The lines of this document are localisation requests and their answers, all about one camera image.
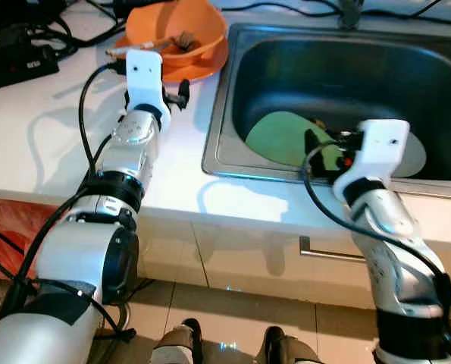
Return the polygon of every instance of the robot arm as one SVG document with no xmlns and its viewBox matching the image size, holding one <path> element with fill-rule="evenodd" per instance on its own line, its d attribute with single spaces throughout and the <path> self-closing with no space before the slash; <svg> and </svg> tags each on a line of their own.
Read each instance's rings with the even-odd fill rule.
<svg viewBox="0 0 451 364">
<path fill-rule="evenodd" d="M 85 182 L 83 196 L 42 242 L 38 295 L 0 319 L 0 364 L 84 364 L 101 314 L 78 295 L 98 304 L 118 303 L 135 287 L 137 213 L 159 134 L 170 123 L 161 56 L 130 51 L 127 83 L 127 115 L 97 161 L 96 176 Z M 186 105 L 185 96 L 175 96 L 180 106 Z M 71 286 L 77 295 L 51 281 Z"/>
<path fill-rule="evenodd" d="M 418 222 L 385 187 L 408 133 L 409 124 L 401 120 L 362 122 L 353 165 L 336 179 L 333 190 L 350 207 L 357 228 L 384 237 L 352 233 L 365 256 L 377 307 L 376 363 L 450 364 L 449 276 L 422 240 Z"/>
</svg>

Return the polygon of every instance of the black shoe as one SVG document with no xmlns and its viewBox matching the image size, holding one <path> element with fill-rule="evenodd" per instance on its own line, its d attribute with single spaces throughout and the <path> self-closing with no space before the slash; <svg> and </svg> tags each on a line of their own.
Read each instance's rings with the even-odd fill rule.
<svg viewBox="0 0 451 364">
<path fill-rule="evenodd" d="M 193 364 L 203 364 L 202 328 L 195 318 L 187 318 L 181 323 L 192 329 L 192 358 Z"/>
<path fill-rule="evenodd" d="M 278 326 L 271 326 L 265 332 L 266 364 L 289 364 L 298 361 L 321 363 L 311 347 L 295 337 L 286 336 Z"/>
</svg>

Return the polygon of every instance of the white countertop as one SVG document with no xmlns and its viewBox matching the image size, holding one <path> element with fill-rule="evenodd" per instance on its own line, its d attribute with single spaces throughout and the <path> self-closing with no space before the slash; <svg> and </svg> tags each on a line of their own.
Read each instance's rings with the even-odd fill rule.
<svg viewBox="0 0 451 364">
<path fill-rule="evenodd" d="M 229 22 L 256 15 L 227 16 Z M 262 15 L 264 23 L 278 22 Z M 88 34 L 108 26 L 100 15 L 77 11 L 66 17 L 72 29 L 85 24 Z M 289 24 L 334 27 L 335 20 L 288 16 Z M 398 30 L 392 21 L 366 20 L 368 29 Z M 446 27 L 416 24 L 409 32 L 446 32 Z M 81 49 L 60 63 L 60 72 L 0 89 L 0 198 L 60 203 L 77 188 L 86 171 L 86 158 L 77 126 L 77 102 L 85 79 L 106 61 L 103 49 Z M 195 82 L 186 110 L 172 112 L 141 214 L 168 218 L 239 224 L 298 234 L 345 234 L 324 217 L 299 184 L 215 177 L 201 169 L 218 75 Z M 168 87 L 176 91 L 175 86 Z M 86 99 L 86 129 L 93 150 L 107 135 L 123 108 L 124 78 L 112 72 L 94 83 Z M 341 206 L 327 188 L 318 188 L 323 202 L 336 212 Z M 421 222 L 426 240 L 451 242 L 451 200 L 402 195 Z"/>
</svg>

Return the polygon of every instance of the sink basin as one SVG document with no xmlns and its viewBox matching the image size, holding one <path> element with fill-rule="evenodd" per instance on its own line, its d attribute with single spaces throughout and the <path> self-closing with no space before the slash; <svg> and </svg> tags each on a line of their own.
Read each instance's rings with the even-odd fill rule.
<svg viewBox="0 0 451 364">
<path fill-rule="evenodd" d="M 333 130 L 400 118 L 424 145 L 427 162 L 417 174 L 395 178 L 393 188 L 451 196 L 450 38 L 235 24 L 229 42 L 205 172 L 300 182 L 297 167 L 245 144 L 256 123 L 274 111 L 318 119 Z"/>
</svg>

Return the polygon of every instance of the tile floor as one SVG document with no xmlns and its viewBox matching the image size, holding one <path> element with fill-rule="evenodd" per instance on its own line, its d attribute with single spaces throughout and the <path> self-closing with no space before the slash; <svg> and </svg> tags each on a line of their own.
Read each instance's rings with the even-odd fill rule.
<svg viewBox="0 0 451 364">
<path fill-rule="evenodd" d="M 137 293 L 131 309 L 138 336 L 120 344 L 111 364 L 147 363 L 163 333 L 188 317 L 202 326 L 208 364 L 263 363 L 258 353 L 269 325 L 306 342 L 327 364 L 374 363 L 373 311 L 161 281 Z"/>
</svg>

